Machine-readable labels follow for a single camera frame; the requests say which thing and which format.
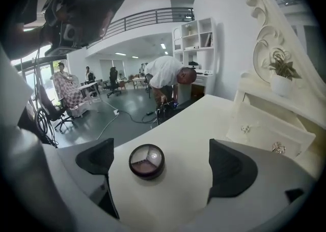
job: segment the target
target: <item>black foam pad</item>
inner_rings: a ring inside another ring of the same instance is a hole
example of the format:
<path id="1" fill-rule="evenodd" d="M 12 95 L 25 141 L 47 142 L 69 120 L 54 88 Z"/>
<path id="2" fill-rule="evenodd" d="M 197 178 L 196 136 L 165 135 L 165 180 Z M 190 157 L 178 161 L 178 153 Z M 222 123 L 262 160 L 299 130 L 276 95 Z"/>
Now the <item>black foam pad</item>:
<path id="1" fill-rule="evenodd" d="M 256 180 L 257 164 L 249 156 L 220 142 L 209 140 L 209 165 L 213 173 L 212 197 L 236 197 Z"/>
<path id="2" fill-rule="evenodd" d="M 77 165 L 94 175 L 107 175 L 114 160 L 113 139 L 109 138 L 76 156 Z"/>

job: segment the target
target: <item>drawer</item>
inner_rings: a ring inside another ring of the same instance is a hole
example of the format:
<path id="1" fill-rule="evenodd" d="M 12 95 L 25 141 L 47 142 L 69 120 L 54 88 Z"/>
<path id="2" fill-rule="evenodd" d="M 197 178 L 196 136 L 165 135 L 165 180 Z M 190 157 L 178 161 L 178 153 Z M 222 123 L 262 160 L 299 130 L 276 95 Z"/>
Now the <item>drawer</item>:
<path id="1" fill-rule="evenodd" d="M 241 103 L 231 120 L 227 137 L 233 142 L 267 151 L 272 151 L 276 144 L 279 150 L 285 148 L 285 156 L 295 158 L 309 147 L 315 134 L 307 132 L 302 124 L 290 124 L 259 108 Z"/>
<path id="2" fill-rule="evenodd" d="M 207 78 L 206 77 L 197 75 L 196 81 L 193 82 L 193 84 L 206 86 L 206 81 L 207 81 Z"/>

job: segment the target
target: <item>man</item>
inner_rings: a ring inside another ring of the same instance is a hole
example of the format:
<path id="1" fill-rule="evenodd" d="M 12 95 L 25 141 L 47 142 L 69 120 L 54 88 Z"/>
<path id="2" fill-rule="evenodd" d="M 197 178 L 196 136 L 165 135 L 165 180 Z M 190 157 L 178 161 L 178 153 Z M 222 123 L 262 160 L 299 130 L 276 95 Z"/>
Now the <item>man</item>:
<path id="1" fill-rule="evenodd" d="M 191 84 L 197 74 L 194 69 L 184 67 L 181 62 L 172 56 L 161 56 L 149 63 L 145 68 L 145 75 L 153 89 L 157 107 L 173 98 L 177 101 L 178 83 Z"/>
<path id="2" fill-rule="evenodd" d="M 94 80 L 95 81 L 95 75 L 94 72 L 90 70 L 89 66 L 86 66 L 86 73 L 85 73 L 85 79 L 86 81 L 91 81 Z"/>

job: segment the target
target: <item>chair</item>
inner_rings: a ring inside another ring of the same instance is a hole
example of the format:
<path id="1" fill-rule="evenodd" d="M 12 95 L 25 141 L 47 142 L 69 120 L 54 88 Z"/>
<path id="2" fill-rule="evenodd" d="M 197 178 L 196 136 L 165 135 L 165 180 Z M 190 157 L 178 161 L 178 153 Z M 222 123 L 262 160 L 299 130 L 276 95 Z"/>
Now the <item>chair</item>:
<path id="1" fill-rule="evenodd" d="M 59 110 L 57 110 L 56 107 L 52 104 L 52 102 L 48 98 L 45 88 L 42 85 L 40 85 L 40 87 L 39 87 L 38 95 L 40 97 L 39 100 L 41 101 L 41 106 L 43 107 L 43 109 L 45 110 L 45 112 L 47 114 L 47 118 L 49 118 L 50 121 L 52 121 L 52 122 L 60 120 L 60 122 L 55 126 L 55 130 L 57 130 L 57 127 L 60 125 L 59 131 L 61 133 L 63 133 L 61 131 L 61 127 L 64 123 L 71 122 L 72 124 L 74 124 L 74 122 L 72 120 L 69 120 L 71 118 L 71 116 L 63 118 L 64 112 L 68 109 L 68 107 L 64 104 L 64 98 L 59 100 L 61 103 L 61 106 L 59 107 Z"/>
<path id="2" fill-rule="evenodd" d="M 118 95 L 118 93 L 122 93 L 120 90 L 118 90 L 119 88 L 119 84 L 118 84 L 118 71 L 117 70 L 114 70 L 111 68 L 111 71 L 110 71 L 110 89 L 111 89 L 111 92 L 109 94 L 107 94 L 107 97 L 109 98 L 110 95 L 112 94 L 116 94 Z"/>
<path id="3" fill-rule="evenodd" d="M 152 89 L 152 87 L 149 85 L 149 82 L 147 80 L 147 77 L 145 77 L 144 83 L 145 83 L 145 92 L 148 93 L 148 98 L 151 98 L 151 89 Z"/>

